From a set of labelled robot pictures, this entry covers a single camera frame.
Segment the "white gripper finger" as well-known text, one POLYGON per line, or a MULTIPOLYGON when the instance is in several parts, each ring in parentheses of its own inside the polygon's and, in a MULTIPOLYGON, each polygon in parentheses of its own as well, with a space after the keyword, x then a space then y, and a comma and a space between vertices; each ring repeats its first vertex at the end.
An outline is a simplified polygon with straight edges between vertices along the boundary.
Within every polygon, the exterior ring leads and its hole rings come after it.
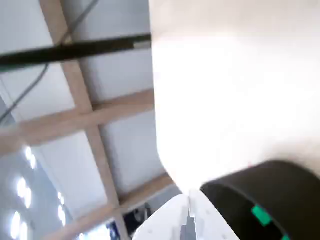
POLYGON ((194 219, 198 240, 237 240, 239 238, 200 190, 189 192, 189 215, 194 219))
POLYGON ((187 224, 188 197, 179 194, 148 218, 135 232, 134 240, 179 240, 187 224))

